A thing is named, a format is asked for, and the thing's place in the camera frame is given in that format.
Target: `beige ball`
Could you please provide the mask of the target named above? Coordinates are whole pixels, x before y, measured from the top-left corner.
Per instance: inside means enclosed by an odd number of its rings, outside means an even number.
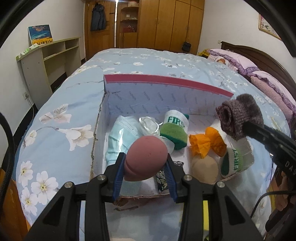
[[[192,158],[191,173],[200,182],[213,184],[219,173],[218,164],[212,157],[207,155],[202,159],[198,154]]]

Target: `wooden furniture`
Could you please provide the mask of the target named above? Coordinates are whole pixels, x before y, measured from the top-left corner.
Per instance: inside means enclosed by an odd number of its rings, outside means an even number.
[[[183,52],[183,43],[197,54],[204,0],[141,0],[137,47]]]
[[[116,20],[116,47],[136,48],[139,6],[128,6],[128,1],[119,1]]]
[[[104,6],[106,16],[106,29],[90,31],[92,10],[95,4]],[[114,48],[115,29],[115,1],[87,1],[84,9],[84,39],[86,60],[92,58],[97,52]]]
[[[252,47],[233,45],[226,42],[222,42],[221,49],[233,51],[250,59],[254,64],[258,66],[260,70],[268,72],[273,77],[275,77],[283,86],[285,86],[289,90],[293,98],[296,100],[296,82],[285,70],[285,68],[270,55]],[[291,136],[295,140],[296,119],[291,121],[290,130]]]
[[[50,86],[65,72],[69,77],[81,66],[79,38],[39,45],[17,61],[22,64],[30,95],[40,109],[52,95]]]

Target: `power outlet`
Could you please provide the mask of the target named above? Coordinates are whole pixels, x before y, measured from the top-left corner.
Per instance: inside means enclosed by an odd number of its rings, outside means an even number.
[[[22,96],[24,97],[24,100],[26,100],[26,99],[29,98],[28,92],[24,92],[24,93],[22,94]]]

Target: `gold picture frame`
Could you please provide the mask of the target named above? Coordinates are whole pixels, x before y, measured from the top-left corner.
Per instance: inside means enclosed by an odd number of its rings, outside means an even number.
[[[273,27],[259,14],[259,30],[276,37],[281,40],[281,37],[276,33]]]

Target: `wall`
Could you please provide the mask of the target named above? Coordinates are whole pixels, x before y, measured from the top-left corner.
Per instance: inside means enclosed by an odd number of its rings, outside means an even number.
[[[205,0],[198,52],[221,48],[218,40],[246,45],[276,59],[296,81],[296,59],[284,43],[258,29],[259,14],[243,0]]]
[[[31,108],[22,95],[28,89],[21,64],[17,64],[15,59],[20,52],[31,45],[28,26],[49,24],[54,40],[81,37],[80,55],[83,59],[85,58],[83,12],[82,0],[45,0],[17,25],[1,47],[0,112],[6,117],[13,133]],[[0,164],[6,149],[6,137],[0,128]]]

